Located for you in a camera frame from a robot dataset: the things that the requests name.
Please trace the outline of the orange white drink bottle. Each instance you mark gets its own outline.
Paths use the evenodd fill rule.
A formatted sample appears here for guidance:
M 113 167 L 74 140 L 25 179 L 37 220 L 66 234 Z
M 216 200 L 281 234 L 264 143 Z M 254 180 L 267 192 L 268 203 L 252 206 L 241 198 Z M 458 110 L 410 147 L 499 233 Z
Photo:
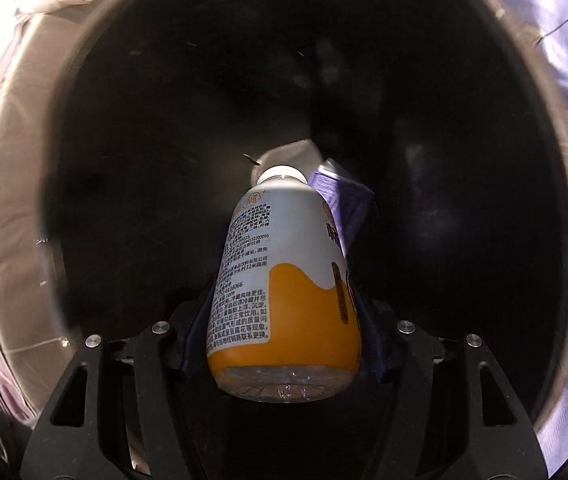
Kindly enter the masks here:
M 326 399 L 360 368 L 362 338 L 331 208 L 290 166 L 265 170 L 229 222 L 206 338 L 233 396 Z

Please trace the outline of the purple tissue pack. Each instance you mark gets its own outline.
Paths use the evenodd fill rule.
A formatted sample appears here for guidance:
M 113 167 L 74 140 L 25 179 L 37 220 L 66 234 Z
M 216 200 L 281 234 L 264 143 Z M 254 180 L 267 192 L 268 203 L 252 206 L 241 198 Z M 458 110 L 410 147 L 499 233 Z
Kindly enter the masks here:
M 347 255 L 366 217 L 373 191 L 331 158 L 313 171 L 310 186 L 331 209 L 342 252 Z

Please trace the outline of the white tissues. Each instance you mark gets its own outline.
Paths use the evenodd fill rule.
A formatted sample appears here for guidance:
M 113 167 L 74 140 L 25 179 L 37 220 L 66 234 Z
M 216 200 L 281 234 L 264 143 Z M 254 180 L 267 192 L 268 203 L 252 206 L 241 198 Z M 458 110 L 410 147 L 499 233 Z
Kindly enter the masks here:
M 310 140 L 299 140 L 280 145 L 263 153 L 251 172 L 251 184 L 256 185 L 265 170 L 275 166 L 290 166 L 310 177 L 314 170 L 324 162 L 317 146 Z

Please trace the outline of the black trash bin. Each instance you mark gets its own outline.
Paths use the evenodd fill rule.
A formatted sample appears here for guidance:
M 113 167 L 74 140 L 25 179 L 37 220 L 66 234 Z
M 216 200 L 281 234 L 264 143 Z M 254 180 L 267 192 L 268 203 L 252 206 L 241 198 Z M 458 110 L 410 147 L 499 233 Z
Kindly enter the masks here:
M 0 479 L 87 337 L 168 322 L 203 479 L 369 479 L 361 363 L 331 398 L 231 396 L 207 329 L 257 159 L 310 139 L 373 191 L 348 284 L 475 334 L 534 432 L 568 379 L 568 114 L 501 0 L 100 0 L 0 68 Z

